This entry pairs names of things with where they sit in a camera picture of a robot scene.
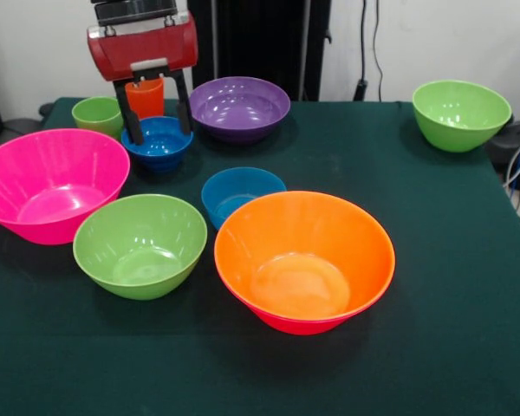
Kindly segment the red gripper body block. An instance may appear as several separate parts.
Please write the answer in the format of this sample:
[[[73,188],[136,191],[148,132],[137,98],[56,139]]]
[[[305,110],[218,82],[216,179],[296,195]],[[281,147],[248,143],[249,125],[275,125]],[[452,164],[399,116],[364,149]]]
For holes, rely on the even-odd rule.
[[[88,49],[106,81],[129,79],[137,71],[167,66],[171,71],[198,62],[198,36],[188,11],[151,20],[87,30]]]

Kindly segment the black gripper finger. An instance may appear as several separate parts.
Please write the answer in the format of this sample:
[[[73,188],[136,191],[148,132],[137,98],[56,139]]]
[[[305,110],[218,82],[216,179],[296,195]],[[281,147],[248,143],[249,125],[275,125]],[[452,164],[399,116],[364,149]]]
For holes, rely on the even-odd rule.
[[[184,72],[182,69],[174,70],[170,73],[170,77],[174,80],[178,93],[179,100],[176,110],[181,131],[183,133],[191,133],[193,131],[192,112],[189,105]]]
[[[142,145],[144,138],[140,128],[140,120],[138,115],[131,109],[127,98],[126,85],[128,83],[129,80],[114,81],[114,90],[129,141],[135,145]]]

